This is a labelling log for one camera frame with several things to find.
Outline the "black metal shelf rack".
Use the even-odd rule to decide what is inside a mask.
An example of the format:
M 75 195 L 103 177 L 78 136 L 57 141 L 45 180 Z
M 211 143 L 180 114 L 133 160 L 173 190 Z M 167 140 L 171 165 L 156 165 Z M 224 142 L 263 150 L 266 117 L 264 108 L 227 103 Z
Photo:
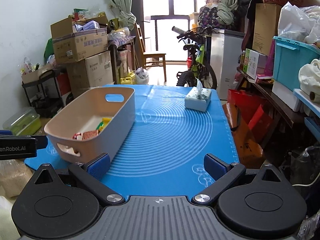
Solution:
M 61 74 L 61 70 L 50 69 L 40 75 L 39 79 L 30 83 L 24 83 L 22 81 L 22 88 L 27 97 L 27 101 L 30 107 L 33 107 L 37 114 L 42 118 L 52 118 L 60 109 L 64 107 L 62 95 L 60 93 L 60 87 L 57 77 Z M 56 97 L 49 95 L 49 89 L 45 89 L 44 83 L 53 80 Z M 32 99 L 28 95 L 28 88 L 36 87 L 36 99 Z

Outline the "white plastic bag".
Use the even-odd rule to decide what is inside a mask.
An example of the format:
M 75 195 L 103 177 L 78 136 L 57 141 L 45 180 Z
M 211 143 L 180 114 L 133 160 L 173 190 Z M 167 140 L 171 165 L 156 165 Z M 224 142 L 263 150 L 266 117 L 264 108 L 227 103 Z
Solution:
M 135 76 L 136 76 L 136 84 L 147 85 L 149 83 L 149 74 L 145 68 L 139 67 L 135 71 Z

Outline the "blue plastic storage tub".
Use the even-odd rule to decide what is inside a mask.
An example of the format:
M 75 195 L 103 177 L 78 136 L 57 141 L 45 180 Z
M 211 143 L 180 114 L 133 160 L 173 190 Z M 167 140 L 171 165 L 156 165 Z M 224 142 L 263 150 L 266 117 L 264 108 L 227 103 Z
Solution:
M 319 48 L 303 42 L 274 36 L 273 78 L 293 91 L 300 87 L 298 73 L 302 66 L 319 59 Z

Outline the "large stacked cardboard box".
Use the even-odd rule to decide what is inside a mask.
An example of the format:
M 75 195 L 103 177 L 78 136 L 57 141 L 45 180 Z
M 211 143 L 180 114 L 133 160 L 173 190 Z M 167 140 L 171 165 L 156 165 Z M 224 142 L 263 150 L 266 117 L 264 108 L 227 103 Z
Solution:
M 114 84 L 109 51 L 70 64 L 67 73 L 75 98 L 90 88 Z

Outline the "white tissue box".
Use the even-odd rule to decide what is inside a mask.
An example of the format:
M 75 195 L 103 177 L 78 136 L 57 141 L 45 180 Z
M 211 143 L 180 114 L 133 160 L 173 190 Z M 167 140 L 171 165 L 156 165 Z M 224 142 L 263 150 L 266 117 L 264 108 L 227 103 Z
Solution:
M 187 109 L 206 112 L 211 101 L 212 90 L 204 88 L 199 79 L 196 81 L 196 86 L 184 98 L 184 106 Z

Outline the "white freezer cabinet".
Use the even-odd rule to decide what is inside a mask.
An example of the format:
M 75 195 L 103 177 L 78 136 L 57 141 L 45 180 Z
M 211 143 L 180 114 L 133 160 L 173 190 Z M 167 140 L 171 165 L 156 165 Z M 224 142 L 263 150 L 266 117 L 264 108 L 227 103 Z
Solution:
M 217 94 L 220 100 L 227 100 L 228 90 L 234 89 L 237 82 L 235 75 L 242 54 L 241 45 L 244 33 L 232 30 L 218 30 L 209 39 L 210 65 L 217 78 Z

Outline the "red paper bag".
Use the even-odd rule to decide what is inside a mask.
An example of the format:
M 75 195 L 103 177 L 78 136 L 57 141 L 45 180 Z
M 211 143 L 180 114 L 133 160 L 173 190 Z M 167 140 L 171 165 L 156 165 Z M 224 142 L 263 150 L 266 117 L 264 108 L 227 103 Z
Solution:
M 227 102 L 238 107 L 256 142 L 261 142 L 274 124 L 269 102 L 257 94 L 235 89 L 228 90 Z

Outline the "beige plastic storage bin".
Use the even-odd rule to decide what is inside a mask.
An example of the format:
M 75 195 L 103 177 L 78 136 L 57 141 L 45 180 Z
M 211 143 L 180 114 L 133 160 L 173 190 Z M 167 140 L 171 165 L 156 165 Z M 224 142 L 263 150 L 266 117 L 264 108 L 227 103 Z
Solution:
M 87 163 L 103 153 L 113 159 L 135 122 L 135 90 L 131 87 L 91 88 L 84 92 L 44 127 L 48 139 L 60 157 L 70 163 Z M 109 118 L 99 134 L 76 140 L 76 133 L 95 130 L 103 118 Z

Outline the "red white appliance box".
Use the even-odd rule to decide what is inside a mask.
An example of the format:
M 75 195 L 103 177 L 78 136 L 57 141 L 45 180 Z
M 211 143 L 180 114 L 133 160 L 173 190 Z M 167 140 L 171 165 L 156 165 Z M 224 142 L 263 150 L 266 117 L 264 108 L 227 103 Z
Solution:
M 74 99 L 68 74 L 61 73 L 56 79 L 59 85 L 59 93 L 62 98 L 63 106 L 66 106 Z

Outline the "green black bicycle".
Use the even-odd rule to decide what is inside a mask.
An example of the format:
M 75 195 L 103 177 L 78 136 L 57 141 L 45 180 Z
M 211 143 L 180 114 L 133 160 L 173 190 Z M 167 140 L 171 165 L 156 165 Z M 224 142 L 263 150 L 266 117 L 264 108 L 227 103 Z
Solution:
M 195 87 L 197 80 L 201 82 L 204 88 L 217 89 L 216 74 L 211 67 L 207 53 L 206 53 L 206 35 L 216 31 L 212 26 L 197 27 L 197 32 L 192 30 L 183 31 L 175 26 L 172 27 L 172 31 L 178 33 L 177 39 L 191 40 L 192 43 L 186 43 L 183 46 L 183 50 L 189 54 L 188 70 L 184 72 L 178 72 L 176 86 L 179 87 Z

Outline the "yellow red toy block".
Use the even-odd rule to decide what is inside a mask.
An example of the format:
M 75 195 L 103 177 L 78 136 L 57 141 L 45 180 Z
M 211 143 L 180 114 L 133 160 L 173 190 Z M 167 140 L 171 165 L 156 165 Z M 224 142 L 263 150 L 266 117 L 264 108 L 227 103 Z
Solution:
M 111 118 L 102 118 L 102 121 L 99 123 L 96 130 L 98 130 L 99 133 L 102 132 L 111 120 Z

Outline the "green lidded plastic container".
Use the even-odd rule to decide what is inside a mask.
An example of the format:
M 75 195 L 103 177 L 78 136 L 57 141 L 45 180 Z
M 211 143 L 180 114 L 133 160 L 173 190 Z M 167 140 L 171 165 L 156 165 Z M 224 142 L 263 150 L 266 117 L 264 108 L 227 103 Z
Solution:
M 41 128 L 40 115 L 33 107 L 25 107 L 3 123 L 13 135 L 33 135 Z

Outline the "upper taped cardboard box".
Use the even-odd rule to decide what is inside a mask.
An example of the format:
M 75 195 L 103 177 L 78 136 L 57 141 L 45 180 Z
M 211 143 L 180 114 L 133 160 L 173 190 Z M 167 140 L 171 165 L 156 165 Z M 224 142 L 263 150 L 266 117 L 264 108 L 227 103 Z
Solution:
M 79 62 L 108 49 L 106 16 L 79 21 L 68 17 L 50 29 L 57 64 Z

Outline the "yellow plastic jug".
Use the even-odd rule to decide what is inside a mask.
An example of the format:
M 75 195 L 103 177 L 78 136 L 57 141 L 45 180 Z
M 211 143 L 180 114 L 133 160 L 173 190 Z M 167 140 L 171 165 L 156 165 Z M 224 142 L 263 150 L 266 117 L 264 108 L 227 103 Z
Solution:
M 129 72 L 126 77 L 120 78 L 120 83 L 122 85 L 135 85 L 136 75 L 134 72 Z

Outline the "bag of wood shavings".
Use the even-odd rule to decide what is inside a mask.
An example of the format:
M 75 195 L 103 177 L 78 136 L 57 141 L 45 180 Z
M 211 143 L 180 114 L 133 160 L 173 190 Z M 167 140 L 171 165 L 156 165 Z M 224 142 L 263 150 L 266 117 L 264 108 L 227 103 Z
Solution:
M 18 196 L 28 183 L 33 173 L 21 160 L 1 160 L 1 186 L 7 197 Z

